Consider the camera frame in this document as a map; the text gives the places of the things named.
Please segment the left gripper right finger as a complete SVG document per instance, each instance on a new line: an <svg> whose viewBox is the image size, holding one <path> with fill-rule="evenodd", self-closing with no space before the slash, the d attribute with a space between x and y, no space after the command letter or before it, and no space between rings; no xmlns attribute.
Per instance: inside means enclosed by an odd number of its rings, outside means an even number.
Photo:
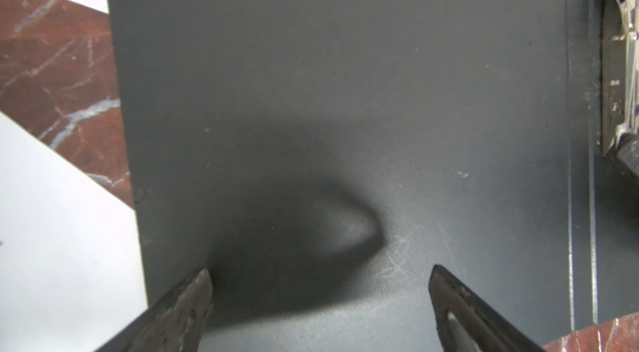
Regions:
<svg viewBox="0 0 639 352"><path fill-rule="evenodd" d="M541 351L443 265L429 277L437 333L445 351Z"/></svg>

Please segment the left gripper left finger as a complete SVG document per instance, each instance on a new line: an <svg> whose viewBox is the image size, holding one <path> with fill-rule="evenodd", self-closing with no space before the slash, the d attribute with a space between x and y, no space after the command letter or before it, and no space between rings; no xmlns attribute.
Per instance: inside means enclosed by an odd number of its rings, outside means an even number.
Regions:
<svg viewBox="0 0 639 352"><path fill-rule="evenodd" d="M197 351L212 309L208 269L187 275L98 350Z"/></svg>

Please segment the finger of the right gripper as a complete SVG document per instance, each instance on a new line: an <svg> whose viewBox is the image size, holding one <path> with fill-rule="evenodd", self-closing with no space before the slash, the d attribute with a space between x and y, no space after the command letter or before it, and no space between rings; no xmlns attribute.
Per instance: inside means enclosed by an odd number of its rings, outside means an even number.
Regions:
<svg viewBox="0 0 639 352"><path fill-rule="evenodd" d="M628 135L622 139L616 152L616 162L620 171L631 177L638 177L638 145L638 135Z"/></svg>

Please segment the black folder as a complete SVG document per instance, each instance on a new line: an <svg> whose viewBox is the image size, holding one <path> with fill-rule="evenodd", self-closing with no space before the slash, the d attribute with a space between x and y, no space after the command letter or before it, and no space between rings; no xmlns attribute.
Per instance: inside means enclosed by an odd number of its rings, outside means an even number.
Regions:
<svg viewBox="0 0 639 352"><path fill-rule="evenodd" d="M150 302L203 351L438 351L443 265L553 351L638 348L602 0L108 0Z"/></svg>

